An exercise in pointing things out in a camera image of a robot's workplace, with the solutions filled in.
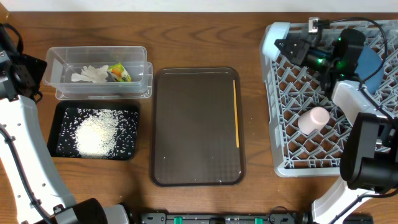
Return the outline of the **dark blue plate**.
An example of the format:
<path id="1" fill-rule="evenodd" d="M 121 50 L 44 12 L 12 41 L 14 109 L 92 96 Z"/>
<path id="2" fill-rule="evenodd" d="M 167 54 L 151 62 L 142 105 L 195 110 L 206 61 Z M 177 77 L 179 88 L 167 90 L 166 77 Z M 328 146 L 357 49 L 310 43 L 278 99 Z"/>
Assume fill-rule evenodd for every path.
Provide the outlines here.
<path id="1" fill-rule="evenodd" d="M 358 59 L 358 66 L 354 72 L 358 74 L 360 79 L 364 80 L 373 72 L 375 72 L 381 63 L 382 59 L 380 56 L 378 56 L 373 49 L 369 48 L 368 46 L 364 46 Z M 383 76 L 384 72 L 382 69 L 380 69 L 373 77 L 365 82 L 368 92 L 371 95 L 375 94 L 375 92 L 379 89 Z"/>

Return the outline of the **yellow green snack wrapper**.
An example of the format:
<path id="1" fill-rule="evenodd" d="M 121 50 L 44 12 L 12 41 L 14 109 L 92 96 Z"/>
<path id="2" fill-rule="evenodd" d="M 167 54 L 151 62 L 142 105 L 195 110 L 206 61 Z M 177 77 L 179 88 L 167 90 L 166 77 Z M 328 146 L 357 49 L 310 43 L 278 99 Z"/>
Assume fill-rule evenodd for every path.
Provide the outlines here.
<path id="1" fill-rule="evenodd" d="M 110 65 L 108 67 L 108 73 L 110 73 L 116 82 L 132 82 L 130 74 L 121 63 Z"/>

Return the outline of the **light blue saucer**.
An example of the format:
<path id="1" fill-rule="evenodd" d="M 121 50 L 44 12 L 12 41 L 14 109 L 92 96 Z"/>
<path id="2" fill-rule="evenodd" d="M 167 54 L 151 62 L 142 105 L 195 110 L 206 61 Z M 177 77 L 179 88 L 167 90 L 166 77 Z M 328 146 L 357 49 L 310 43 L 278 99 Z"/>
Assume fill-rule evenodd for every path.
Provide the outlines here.
<path id="1" fill-rule="evenodd" d="M 280 50 L 275 45 L 276 40 L 285 39 L 290 29 L 289 22 L 275 22 L 269 27 L 264 43 L 262 45 L 262 53 L 268 59 L 276 61 Z"/>

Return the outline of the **pink cup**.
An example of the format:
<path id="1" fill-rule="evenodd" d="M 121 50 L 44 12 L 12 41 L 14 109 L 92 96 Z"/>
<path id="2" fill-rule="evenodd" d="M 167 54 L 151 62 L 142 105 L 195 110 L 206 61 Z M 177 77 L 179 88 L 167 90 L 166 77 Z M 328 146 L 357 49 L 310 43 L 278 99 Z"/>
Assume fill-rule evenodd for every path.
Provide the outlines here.
<path id="1" fill-rule="evenodd" d="M 315 107 L 298 118 L 298 128 L 308 135 L 314 130 L 321 130 L 330 119 L 329 112 L 322 107 Z"/>

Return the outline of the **white rice pile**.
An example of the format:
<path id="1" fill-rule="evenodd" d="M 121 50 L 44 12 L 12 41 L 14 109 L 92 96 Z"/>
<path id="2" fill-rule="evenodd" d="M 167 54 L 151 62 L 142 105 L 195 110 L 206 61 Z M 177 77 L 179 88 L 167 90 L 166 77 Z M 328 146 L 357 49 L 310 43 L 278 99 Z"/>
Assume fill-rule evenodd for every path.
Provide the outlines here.
<path id="1" fill-rule="evenodd" d="M 83 159 L 131 159 L 138 118 L 137 110 L 67 108 L 54 153 Z"/>

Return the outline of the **white tissue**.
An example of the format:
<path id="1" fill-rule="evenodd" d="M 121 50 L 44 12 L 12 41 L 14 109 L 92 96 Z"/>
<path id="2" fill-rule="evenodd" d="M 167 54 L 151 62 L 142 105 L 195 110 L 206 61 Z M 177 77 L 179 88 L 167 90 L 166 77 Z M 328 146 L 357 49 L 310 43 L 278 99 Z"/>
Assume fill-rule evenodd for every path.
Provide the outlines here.
<path id="1" fill-rule="evenodd" d="M 108 65 L 100 68 L 93 66 L 84 66 L 81 73 L 73 73 L 71 76 L 72 82 L 92 82 L 92 83 L 106 83 L 108 78 Z"/>

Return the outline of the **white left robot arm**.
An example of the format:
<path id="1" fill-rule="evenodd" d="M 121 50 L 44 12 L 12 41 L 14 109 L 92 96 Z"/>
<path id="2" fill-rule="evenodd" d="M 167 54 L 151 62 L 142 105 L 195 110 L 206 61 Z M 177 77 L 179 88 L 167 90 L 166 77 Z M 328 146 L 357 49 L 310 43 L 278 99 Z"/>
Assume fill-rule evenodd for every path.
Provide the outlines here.
<path id="1" fill-rule="evenodd" d="M 40 129 L 36 104 L 47 62 L 23 53 L 1 24 L 1 162 L 14 194 L 19 223 L 132 223 L 123 204 L 76 202 L 64 184 Z"/>

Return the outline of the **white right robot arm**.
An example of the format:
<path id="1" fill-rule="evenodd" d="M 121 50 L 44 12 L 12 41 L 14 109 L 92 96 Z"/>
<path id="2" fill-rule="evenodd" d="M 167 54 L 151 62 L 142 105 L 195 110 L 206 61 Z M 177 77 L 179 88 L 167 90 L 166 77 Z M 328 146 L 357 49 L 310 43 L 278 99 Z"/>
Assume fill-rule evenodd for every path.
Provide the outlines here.
<path id="1" fill-rule="evenodd" d="M 340 176 L 312 203 L 314 223 L 343 223 L 362 203 L 397 195 L 397 118 L 375 102 L 366 84 L 379 84 L 386 59 L 365 45 L 363 32 L 343 29 L 331 52 L 319 48 L 331 21 L 311 17 L 306 37 L 289 37 L 288 22 L 273 23 L 262 53 L 320 73 L 327 97 L 352 125 L 340 159 Z"/>

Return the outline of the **wooden chopstick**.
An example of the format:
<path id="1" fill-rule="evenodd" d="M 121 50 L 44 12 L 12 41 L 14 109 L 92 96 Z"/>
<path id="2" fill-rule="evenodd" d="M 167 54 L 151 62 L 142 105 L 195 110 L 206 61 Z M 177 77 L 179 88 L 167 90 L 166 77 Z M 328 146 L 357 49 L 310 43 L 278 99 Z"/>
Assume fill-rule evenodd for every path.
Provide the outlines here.
<path id="1" fill-rule="evenodd" d="M 239 124 L 238 124 L 238 102 L 237 102 L 237 91 L 236 82 L 233 80 L 233 96 L 234 96 L 234 123 L 236 131 L 236 147 L 239 148 Z"/>

